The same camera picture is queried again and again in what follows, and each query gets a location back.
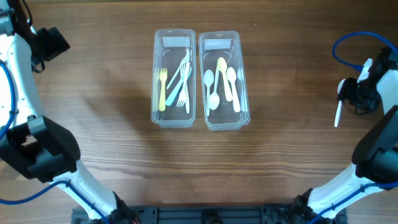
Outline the white spoon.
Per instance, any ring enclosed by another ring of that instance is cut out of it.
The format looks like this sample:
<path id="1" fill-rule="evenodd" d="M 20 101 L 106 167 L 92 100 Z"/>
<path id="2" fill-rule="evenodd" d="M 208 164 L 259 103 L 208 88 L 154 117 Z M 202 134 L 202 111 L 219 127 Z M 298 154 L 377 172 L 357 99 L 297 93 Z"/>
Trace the white spoon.
<path id="1" fill-rule="evenodd" d="M 337 87 L 337 93 L 338 93 L 338 106 L 336 109 L 336 114 L 335 114 L 335 122 L 334 122 L 334 127 L 338 127 L 339 121 L 340 121 L 340 117 L 341 117 L 341 110 L 343 107 L 343 86 L 345 84 L 345 79 L 343 79 L 342 81 L 339 82 L 338 87 Z"/>
<path id="2" fill-rule="evenodd" d="M 207 70 L 204 74 L 204 84 L 206 86 L 206 116 L 210 114 L 210 86 L 214 82 L 214 73 L 211 70 Z"/>
<path id="3" fill-rule="evenodd" d="M 237 74 L 233 67 L 229 67 L 226 71 L 228 81 L 231 83 L 232 97 L 233 97 L 233 109 L 236 113 L 241 111 L 241 106 L 238 98 L 236 89 Z"/>

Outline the yellow plastic fork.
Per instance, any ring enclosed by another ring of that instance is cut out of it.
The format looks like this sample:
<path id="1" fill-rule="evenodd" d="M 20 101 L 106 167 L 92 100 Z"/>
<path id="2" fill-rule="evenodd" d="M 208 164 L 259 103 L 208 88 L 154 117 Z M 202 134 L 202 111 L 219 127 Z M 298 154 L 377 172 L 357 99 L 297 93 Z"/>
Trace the yellow plastic fork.
<path id="1" fill-rule="evenodd" d="M 165 111 L 165 101 L 166 101 L 166 97 L 165 97 L 165 91 L 166 91 L 166 87 L 165 87 L 165 82 L 167 81 L 167 68 L 162 67 L 160 69 L 160 73 L 159 73 L 159 80 L 160 80 L 160 96 L 159 96 L 159 111 Z"/>

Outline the yellow plastic spoon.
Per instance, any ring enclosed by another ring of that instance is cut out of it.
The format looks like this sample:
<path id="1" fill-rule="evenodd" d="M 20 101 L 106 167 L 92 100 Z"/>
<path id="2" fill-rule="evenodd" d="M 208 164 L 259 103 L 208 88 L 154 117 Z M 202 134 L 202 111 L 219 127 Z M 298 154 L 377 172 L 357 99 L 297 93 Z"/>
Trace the yellow plastic spoon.
<path id="1" fill-rule="evenodd" d="M 223 85 L 224 85 L 224 93 L 225 93 L 225 98 L 227 101 L 232 101 L 233 100 L 233 96 L 232 96 L 232 92 L 231 89 L 229 87 L 229 83 L 228 83 L 228 79 L 226 76 L 226 71 L 228 69 L 226 60 L 223 57 L 220 57 L 217 61 L 217 67 L 218 70 L 221 72 L 222 76 L 223 76 Z"/>

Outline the translucent white plastic fork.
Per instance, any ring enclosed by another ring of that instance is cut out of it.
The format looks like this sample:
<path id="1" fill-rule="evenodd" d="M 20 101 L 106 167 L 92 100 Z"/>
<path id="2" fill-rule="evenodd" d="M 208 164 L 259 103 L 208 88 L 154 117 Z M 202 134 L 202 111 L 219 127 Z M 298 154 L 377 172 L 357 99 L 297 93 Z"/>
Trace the translucent white plastic fork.
<path id="1" fill-rule="evenodd" d="M 183 75 L 183 85 L 182 85 L 181 92 L 178 96 L 178 101 L 177 101 L 176 107 L 182 107 L 187 100 L 187 93 L 186 93 L 185 89 L 187 87 L 187 79 L 188 79 L 189 69 L 190 69 L 190 66 L 188 64 L 186 64 L 186 66 L 183 70 L 185 72 L 185 74 Z"/>

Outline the white spoon bowl down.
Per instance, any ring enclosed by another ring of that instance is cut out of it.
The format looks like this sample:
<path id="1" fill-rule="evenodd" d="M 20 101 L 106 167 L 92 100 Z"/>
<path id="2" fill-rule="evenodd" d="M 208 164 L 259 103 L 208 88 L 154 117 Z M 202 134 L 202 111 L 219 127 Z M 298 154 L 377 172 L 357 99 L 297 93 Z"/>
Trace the white spoon bowl down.
<path id="1" fill-rule="evenodd" d="M 210 98 L 209 98 L 209 107 L 211 110 L 217 109 L 217 107 L 220 103 L 220 98 L 217 94 L 219 76 L 220 76 L 220 71 L 218 68 L 216 68 L 214 89 L 213 89 L 213 93 L 210 95 Z"/>

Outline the light blue plastic fork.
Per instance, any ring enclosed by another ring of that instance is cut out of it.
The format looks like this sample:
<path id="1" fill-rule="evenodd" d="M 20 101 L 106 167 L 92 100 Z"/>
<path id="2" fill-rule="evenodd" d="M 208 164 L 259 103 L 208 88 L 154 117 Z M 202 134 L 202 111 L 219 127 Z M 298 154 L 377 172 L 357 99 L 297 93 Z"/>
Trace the light blue plastic fork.
<path id="1" fill-rule="evenodd" d="M 178 83 L 175 85 L 174 89 L 170 93 L 170 95 L 167 97 L 165 101 L 166 106 L 172 106 L 172 104 L 175 102 L 175 99 L 179 97 L 179 94 L 182 90 L 183 87 L 183 78 L 180 78 Z M 187 98 L 183 98 L 182 100 L 177 100 L 176 107 L 182 107 L 187 101 Z"/>

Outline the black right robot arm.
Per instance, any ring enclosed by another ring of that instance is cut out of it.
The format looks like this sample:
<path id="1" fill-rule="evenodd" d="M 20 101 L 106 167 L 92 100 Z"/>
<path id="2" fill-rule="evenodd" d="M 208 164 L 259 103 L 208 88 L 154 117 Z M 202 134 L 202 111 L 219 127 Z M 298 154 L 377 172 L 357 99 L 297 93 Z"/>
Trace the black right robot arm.
<path id="1" fill-rule="evenodd" d="M 397 187 L 397 50 L 382 48 L 360 71 L 358 78 L 338 85 L 335 123 L 344 101 L 354 106 L 356 114 L 382 106 L 384 116 L 359 141 L 344 171 L 295 198 L 287 215 L 290 223 L 330 223 L 358 200 Z"/>

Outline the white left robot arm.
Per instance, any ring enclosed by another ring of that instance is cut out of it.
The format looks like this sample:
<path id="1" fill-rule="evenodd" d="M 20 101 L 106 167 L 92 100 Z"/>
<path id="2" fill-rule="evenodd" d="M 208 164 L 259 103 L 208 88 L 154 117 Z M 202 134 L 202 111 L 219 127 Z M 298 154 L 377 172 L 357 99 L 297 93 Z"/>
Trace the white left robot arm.
<path id="1" fill-rule="evenodd" d="M 104 187 L 81 161 L 74 135 L 44 114 L 34 73 L 70 45 L 56 27 L 34 30 L 25 1 L 1 1 L 1 159 L 26 179 L 48 187 L 17 205 L 58 187 L 87 213 L 90 223 L 139 223 L 117 194 Z"/>

